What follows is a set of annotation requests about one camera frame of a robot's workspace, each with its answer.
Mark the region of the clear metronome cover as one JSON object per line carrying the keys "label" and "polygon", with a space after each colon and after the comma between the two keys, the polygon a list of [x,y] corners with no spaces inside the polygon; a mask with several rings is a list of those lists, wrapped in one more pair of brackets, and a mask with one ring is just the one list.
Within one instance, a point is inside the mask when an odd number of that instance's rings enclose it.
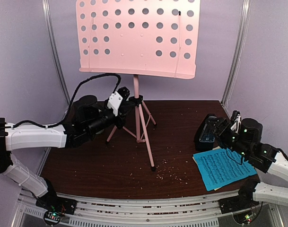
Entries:
{"label": "clear metronome cover", "polygon": [[206,120],[202,123],[201,132],[199,133],[199,142],[201,143],[213,143],[215,141],[214,135],[212,134],[211,129],[205,123]]}

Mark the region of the yellow sheet music page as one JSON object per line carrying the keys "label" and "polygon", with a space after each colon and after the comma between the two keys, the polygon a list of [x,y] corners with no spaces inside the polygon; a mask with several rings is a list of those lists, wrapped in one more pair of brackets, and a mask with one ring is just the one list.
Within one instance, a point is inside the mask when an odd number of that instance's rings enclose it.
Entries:
{"label": "yellow sheet music page", "polygon": [[220,148],[193,154],[192,158],[199,169],[207,191],[216,191],[227,185],[230,180],[225,166],[226,159],[222,155],[225,156],[225,153]]}

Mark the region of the black metronome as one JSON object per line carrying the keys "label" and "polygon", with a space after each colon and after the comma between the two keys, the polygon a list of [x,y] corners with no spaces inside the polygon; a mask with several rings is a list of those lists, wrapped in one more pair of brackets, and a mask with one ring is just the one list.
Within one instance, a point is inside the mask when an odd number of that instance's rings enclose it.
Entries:
{"label": "black metronome", "polygon": [[195,149],[198,152],[204,152],[213,149],[215,138],[206,124],[206,120],[211,118],[216,118],[215,114],[207,114],[194,135],[193,142],[195,144]]}

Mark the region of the blue sheet music page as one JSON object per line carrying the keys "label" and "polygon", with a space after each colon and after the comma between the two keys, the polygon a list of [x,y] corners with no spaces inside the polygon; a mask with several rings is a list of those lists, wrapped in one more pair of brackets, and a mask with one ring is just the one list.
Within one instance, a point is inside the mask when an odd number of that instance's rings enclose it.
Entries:
{"label": "blue sheet music page", "polygon": [[247,161],[242,161],[242,156],[237,152],[220,147],[193,154],[193,160],[207,191],[217,190],[257,174],[255,168]]}

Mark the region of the pink music stand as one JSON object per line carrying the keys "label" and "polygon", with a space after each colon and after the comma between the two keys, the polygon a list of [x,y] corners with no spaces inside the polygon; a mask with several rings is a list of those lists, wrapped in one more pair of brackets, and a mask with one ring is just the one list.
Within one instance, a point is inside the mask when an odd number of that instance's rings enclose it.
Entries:
{"label": "pink music stand", "polygon": [[132,74],[138,143],[149,144],[139,76],[192,79],[196,72],[198,0],[78,0],[80,71]]}

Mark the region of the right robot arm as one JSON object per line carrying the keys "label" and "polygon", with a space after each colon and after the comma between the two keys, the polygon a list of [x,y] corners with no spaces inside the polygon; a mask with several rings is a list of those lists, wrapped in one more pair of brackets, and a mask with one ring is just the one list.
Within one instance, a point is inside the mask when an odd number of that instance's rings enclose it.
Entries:
{"label": "right robot arm", "polygon": [[[288,182],[288,156],[282,149],[261,142],[261,123],[252,118],[242,119],[239,112],[230,120],[210,117],[205,123],[221,148],[238,153],[256,169]],[[234,204],[244,209],[252,202],[288,207],[288,188],[249,179],[239,189]]]}

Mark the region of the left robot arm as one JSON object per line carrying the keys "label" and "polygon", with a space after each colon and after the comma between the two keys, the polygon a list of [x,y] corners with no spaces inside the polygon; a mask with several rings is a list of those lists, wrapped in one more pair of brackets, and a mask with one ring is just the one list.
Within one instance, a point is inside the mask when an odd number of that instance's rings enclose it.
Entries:
{"label": "left robot arm", "polygon": [[11,152],[21,148],[77,148],[93,140],[96,133],[111,125],[121,129],[126,115],[136,106],[130,98],[118,92],[111,94],[101,106],[97,98],[87,95],[73,103],[71,122],[52,127],[22,124],[15,127],[0,118],[0,174],[28,189],[38,201],[50,210],[60,206],[52,183],[34,174]]}

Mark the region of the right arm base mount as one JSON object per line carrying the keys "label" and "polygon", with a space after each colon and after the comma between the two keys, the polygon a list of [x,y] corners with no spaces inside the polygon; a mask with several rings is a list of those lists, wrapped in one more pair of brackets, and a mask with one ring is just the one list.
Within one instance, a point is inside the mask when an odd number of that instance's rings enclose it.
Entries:
{"label": "right arm base mount", "polygon": [[236,212],[259,205],[258,201],[253,201],[252,199],[240,195],[220,199],[218,200],[218,203],[222,214]]}

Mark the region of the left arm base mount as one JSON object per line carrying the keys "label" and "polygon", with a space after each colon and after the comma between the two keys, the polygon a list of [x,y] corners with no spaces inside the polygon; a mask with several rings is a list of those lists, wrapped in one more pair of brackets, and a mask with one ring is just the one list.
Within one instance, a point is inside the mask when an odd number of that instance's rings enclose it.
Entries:
{"label": "left arm base mount", "polygon": [[73,215],[76,209],[77,201],[47,193],[42,197],[36,197],[35,204],[36,206],[44,208],[50,212],[55,212],[62,215]]}

